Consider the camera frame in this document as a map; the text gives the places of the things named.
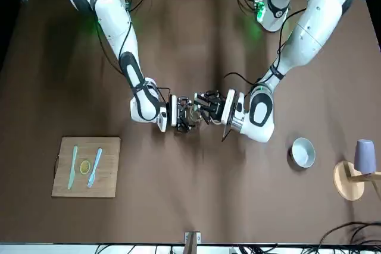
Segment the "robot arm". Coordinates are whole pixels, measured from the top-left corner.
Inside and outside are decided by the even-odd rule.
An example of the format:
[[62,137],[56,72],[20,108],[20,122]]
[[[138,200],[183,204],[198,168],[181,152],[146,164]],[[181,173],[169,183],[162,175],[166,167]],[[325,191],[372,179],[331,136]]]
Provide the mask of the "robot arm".
[[[265,15],[261,24],[270,31],[279,29],[288,10],[289,0],[285,0],[280,13],[274,4],[266,2]],[[249,110],[243,110],[244,94],[236,95],[230,89],[226,99],[221,122],[249,138],[267,142],[274,130],[273,92],[284,75],[292,68],[307,65],[326,43],[341,15],[350,6],[351,0],[308,0],[307,9],[286,41],[279,57],[271,65],[264,77],[259,80],[250,93]]]
[[159,101],[156,82],[144,78],[140,69],[138,43],[124,0],[70,0],[80,12],[96,14],[120,69],[134,97],[130,101],[133,120],[157,123],[162,132],[167,125],[167,108]]

